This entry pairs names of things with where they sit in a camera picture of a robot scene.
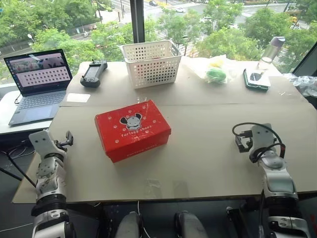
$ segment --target red shoe box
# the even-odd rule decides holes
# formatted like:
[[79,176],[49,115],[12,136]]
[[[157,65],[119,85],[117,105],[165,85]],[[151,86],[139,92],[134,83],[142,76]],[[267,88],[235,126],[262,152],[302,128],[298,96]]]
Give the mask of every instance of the red shoe box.
[[96,115],[104,151],[118,162],[166,144],[171,128],[152,100]]

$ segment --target laptop keyboard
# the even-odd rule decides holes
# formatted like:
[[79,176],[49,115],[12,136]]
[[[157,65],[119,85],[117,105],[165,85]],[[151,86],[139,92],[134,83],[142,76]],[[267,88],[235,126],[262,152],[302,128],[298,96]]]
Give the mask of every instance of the laptop keyboard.
[[65,92],[63,91],[61,93],[56,93],[56,94],[36,95],[36,96],[26,97],[26,98],[23,98],[22,102],[20,103],[19,109],[40,107],[40,106],[60,103],[63,100],[64,96],[65,96]]

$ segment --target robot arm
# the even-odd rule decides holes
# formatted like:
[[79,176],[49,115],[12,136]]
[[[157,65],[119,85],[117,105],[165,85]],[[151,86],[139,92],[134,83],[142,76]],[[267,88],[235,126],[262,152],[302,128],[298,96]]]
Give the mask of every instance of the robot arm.
[[[250,160],[258,163],[264,171],[263,190],[269,213],[270,237],[310,238],[308,224],[299,211],[298,195],[293,179],[286,169],[283,158],[285,145],[276,144],[281,145],[281,154],[277,155],[274,146],[271,147],[276,141],[271,125],[255,124],[251,130],[236,135],[236,144],[240,152],[248,152],[253,147]],[[247,148],[242,144],[241,137],[249,138]]]
[[68,131],[64,143],[52,140],[47,130],[29,136],[34,149],[41,156],[36,172],[36,205],[31,215],[35,217],[32,238],[75,238],[76,233],[69,222],[66,209],[65,145],[73,144],[73,136]]

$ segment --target white plastic basket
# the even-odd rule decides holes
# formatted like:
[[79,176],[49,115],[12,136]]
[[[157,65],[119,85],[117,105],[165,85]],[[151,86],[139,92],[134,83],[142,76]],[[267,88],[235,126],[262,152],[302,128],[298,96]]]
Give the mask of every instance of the white plastic basket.
[[175,82],[181,53],[170,40],[120,46],[134,88]]

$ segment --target window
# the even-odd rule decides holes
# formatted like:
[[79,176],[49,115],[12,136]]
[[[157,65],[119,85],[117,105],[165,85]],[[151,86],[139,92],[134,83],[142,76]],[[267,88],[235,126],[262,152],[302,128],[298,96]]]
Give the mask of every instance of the window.
[[189,57],[226,54],[258,61],[274,36],[286,42],[273,64],[293,71],[317,41],[315,0],[157,0],[144,5],[150,40],[171,39]]
[[13,55],[63,49],[73,75],[82,61],[122,61],[133,35],[129,1],[118,2],[1,0],[0,84],[13,83],[3,61]]
[[[145,41],[171,39],[189,57],[227,54],[235,60],[259,60],[273,36],[285,36],[273,63],[290,72],[317,40],[316,5],[315,0],[144,0],[142,33]],[[6,56],[62,48],[73,74],[82,61],[122,61],[118,46],[134,42],[133,7],[130,0],[1,0],[0,84],[13,82]]]

